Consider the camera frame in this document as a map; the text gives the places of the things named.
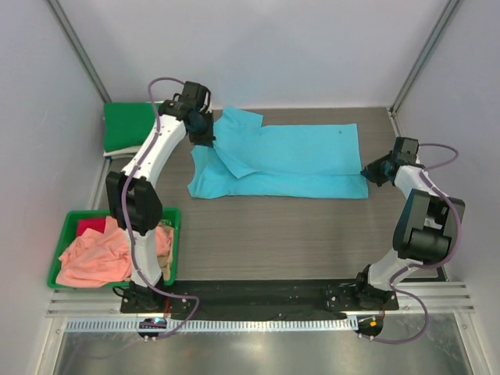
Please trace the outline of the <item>light blue t shirt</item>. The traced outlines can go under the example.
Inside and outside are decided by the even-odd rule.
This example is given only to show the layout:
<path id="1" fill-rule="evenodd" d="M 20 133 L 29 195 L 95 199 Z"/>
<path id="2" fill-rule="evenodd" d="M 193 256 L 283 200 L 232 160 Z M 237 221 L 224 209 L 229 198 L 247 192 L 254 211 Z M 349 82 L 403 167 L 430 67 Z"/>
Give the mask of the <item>light blue t shirt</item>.
<path id="1" fill-rule="evenodd" d="M 214 134 L 211 148 L 191 152 L 193 198 L 369 196 L 354 123 L 265 125 L 257 113 L 226 107 Z"/>

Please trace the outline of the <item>green plastic bin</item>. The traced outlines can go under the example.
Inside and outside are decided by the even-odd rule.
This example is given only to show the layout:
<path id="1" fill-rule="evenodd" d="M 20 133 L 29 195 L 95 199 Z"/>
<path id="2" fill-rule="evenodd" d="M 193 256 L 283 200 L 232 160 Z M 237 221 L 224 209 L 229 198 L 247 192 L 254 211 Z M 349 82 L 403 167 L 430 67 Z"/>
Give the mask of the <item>green plastic bin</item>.
<path id="1" fill-rule="evenodd" d="M 77 224 L 79 220 L 91 217 L 106 217 L 109 216 L 107 210 L 86 210 L 86 211 L 71 211 L 66 215 L 65 221 L 62 225 L 62 229 L 59 235 L 58 243 L 55 247 L 55 254 L 53 256 L 52 264 L 50 265 L 48 271 L 47 285 L 51 289 L 57 288 L 70 288 L 63 285 L 57 284 L 55 282 L 56 274 L 60 270 L 59 256 L 62 252 L 73 242 L 76 238 Z M 165 281 L 165 284 L 171 285 L 175 280 L 177 271 L 177 253 L 179 247 L 179 236 L 180 236 L 180 210 L 176 208 L 164 209 L 162 214 L 162 219 L 160 223 L 163 222 L 171 226 L 175 230 L 174 240 L 173 240 L 173 264 L 172 273 L 170 279 Z M 104 287 L 126 287 L 128 281 L 112 282 L 108 283 L 100 288 Z"/>

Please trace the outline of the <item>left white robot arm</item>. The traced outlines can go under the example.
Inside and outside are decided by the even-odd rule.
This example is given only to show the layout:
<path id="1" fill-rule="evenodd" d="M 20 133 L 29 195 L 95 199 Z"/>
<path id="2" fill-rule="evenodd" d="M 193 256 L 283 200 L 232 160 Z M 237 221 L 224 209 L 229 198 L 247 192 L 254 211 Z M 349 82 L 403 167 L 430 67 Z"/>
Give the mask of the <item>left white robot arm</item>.
<path id="1" fill-rule="evenodd" d="M 211 91 L 185 81 L 182 90 L 162 104 L 152 102 L 152 129 L 132 160 L 105 179 L 111 216 L 128 236 L 132 273 L 121 293 L 123 313 L 158 312 L 166 302 L 163 272 L 157 259 L 156 228 L 163 206 L 155 186 L 173 150 L 184 138 L 211 147 L 213 111 Z"/>

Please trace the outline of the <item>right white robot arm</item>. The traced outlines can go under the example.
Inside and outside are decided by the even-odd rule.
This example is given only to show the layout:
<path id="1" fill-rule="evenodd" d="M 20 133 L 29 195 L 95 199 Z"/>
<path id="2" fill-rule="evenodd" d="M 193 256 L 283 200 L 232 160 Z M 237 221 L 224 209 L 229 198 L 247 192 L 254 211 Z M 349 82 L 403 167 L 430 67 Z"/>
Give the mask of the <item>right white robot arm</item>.
<path id="1" fill-rule="evenodd" d="M 414 138 L 397 137 L 386 156 L 361 172 L 379 187 L 390 182 L 405 197 L 391 250 L 355 279 L 352 300 L 361 309 L 388 304 L 395 286 L 415 271 L 446 264 L 461 239 L 465 202 L 448 196 L 430 179 L 419 160 L 421 146 Z"/>

